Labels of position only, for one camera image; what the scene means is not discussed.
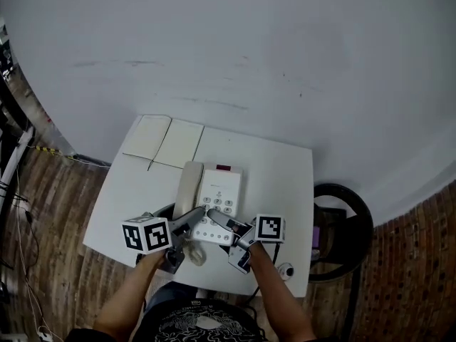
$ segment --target wooden floor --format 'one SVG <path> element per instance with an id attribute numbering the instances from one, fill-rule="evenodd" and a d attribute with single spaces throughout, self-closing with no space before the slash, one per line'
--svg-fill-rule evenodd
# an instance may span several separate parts
<path id="1" fill-rule="evenodd" d="M 20 169 L 20 194 L 29 200 L 39 243 L 30 284 L 48 325 L 63 338 L 74 327 L 92 326 L 129 269 L 82 245 L 106 174 L 106 169 L 33 149 Z M 1 279 L 11 294 L 11 303 L 3 307 L 11 332 L 26 332 L 37 341 L 19 256 L 16 209 L 8 214 L 1 236 L 1 257 L 14 266 L 13 271 L 1 267 Z M 375 229 L 373 247 L 363 263 L 353 340 L 439 341 L 456 322 L 455 210 L 453 182 L 404 217 Z M 33 264 L 36 245 L 22 214 L 19 226 L 25 262 Z M 351 275 L 309 284 L 302 303 L 311 313 L 317 336 L 340 336 L 350 290 Z M 239 300 L 229 296 L 230 302 Z M 254 306 L 259 325 L 276 341 L 261 298 Z"/>

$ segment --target telephone handset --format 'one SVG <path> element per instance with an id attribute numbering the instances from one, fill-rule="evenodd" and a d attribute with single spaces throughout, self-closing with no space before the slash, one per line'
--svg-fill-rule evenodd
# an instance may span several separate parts
<path id="1" fill-rule="evenodd" d="M 206 212 L 215 209 L 235 217 L 241 179 L 240 167 L 187 162 L 182 170 L 172 218 L 175 219 L 196 206 L 204 207 Z M 193 227 L 190 237 L 223 246 L 231 246 L 234 241 L 233 232 L 222 228 L 206 214 L 201 222 Z"/>

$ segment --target black round object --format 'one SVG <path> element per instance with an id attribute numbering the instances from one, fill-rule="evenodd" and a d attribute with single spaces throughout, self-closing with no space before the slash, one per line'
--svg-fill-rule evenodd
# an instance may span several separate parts
<path id="1" fill-rule="evenodd" d="M 314 187 L 313 193 L 314 198 L 324 195 L 336 197 L 344 201 L 356 213 L 353 217 L 334 222 L 328 226 L 332 228 L 332 245 L 326 254 L 317 261 L 340 264 L 340 266 L 324 274 L 309 274 L 309 282 L 333 281 L 352 272 L 367 256 L 372 244 L 372 216 L 359 195 L 345 186 L 321 184 Z M 320 224 L 321 217 L 321 210 L 315 205 L 314 224 Z"/>

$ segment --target white wall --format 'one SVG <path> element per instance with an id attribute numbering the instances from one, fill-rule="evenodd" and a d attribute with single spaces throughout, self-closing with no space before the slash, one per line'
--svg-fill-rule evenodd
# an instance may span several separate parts
<path id="1" fill-rule="evenodd" d="M 359 191 L 382 222 L 394 184 L 407 197 L 434 180 L 407 169 L 455 121 L 456 0 L 0 4 L 38 99 L 101 160 L 136 114 L 164 113 L 312 148 L 316 181 Z"/>

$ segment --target purple object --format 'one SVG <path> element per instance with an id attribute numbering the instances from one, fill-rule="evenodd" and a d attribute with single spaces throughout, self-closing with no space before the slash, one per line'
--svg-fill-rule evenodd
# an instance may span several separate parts
<path id="1" fill-rule="evenodd" d="M 313 227 L 312 248 L 320 246 L 320 227 Z"/>

